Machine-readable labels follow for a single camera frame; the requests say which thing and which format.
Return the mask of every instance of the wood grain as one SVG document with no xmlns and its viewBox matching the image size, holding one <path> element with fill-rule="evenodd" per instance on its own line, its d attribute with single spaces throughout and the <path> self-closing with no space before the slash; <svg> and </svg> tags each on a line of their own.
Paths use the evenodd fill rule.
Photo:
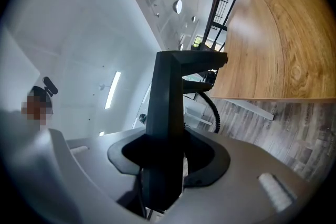
<svg viewBox="0 0 336 224">
<path fill-rule="evenodd" d="M 320 183 L 336 155 L 336 104 L 253 102 L 273 113 L 273 121 L 232 104 L 212 99 L 220 114 L 220 135 L 260 146 L 301 177 Z M 198 97 L 197 102 L 206 104 Z M 207 106 L 203 119 L 215 122 Z M 215 125 L 198 128 L 212 131 Z"/>
<path fill-rule="evenodd" d="M 237 0 L 212 97 L 336 100 L 336 22 L 326 0 Z"/>
</svg>

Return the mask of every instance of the window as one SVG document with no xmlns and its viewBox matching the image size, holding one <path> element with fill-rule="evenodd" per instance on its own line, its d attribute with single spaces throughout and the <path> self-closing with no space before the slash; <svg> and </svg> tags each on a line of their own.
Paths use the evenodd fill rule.
<svg viewBox="0 0 336 224">
<path fill-rule="evenodd" d="M 194 42 L 194 45 L 193 45 L 193 46 L 194 46 L 194 47 L 198 47 L 199 44 L 202 42 L 202 39 L 203 39 L 203 37 L 201 37 L 201 36 L 196 36 L 196 39 L 195 39 L 195 42 Z M 214 43 L 214 42 L 213 42 L 212 40 L 207 39 L 206 42 L 205 42 L 205 45 L 207 45 L 209 48 L 211 48 L 211 46 L 212 46 L 213 43 Z M 216 43 L 215 50 L 216 50 L 216 51 L 219 51 L 222 45 L 223 45 L 223 44 Z"/>
</svg>

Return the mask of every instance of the wooden tabletop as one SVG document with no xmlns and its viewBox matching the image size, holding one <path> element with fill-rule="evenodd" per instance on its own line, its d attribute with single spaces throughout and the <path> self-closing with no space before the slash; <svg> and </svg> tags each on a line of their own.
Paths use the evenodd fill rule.
<svg viewBox="0 0 336 224">
<path fill-rule="evenodd" d="M 237 0 L 211 95 L 336 101 L 336 22 L 326 0 Z"/>
</svg>

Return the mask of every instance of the gray plank floor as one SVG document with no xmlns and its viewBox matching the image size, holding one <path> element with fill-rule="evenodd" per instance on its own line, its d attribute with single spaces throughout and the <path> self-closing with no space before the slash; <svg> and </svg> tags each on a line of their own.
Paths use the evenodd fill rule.
<svg viewBox="0 0 336 224">
<path fill-rule="evenodd" d="M 336 104 L 253 102 L 275 115 L 270 121 L 224 99 L 212 100 L 221 116 L 220 135 L 260 146 L 308 181 L 327 175 L 335 157 Z M 201 97 L 196 101 L 206 104 Z M 214 122 L 209 106 L 203 119 Z"/>
</svg>

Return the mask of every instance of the wooden table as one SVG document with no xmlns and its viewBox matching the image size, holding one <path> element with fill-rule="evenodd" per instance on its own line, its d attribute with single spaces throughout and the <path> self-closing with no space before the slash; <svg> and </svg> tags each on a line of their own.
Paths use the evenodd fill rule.
<svg viewBox="0 0 336 224">
<path fill-rule="evenodd" d="M 212 97 L 336 101 L 336 22 L 326 0 L 237 0 Z"/>
</svg>

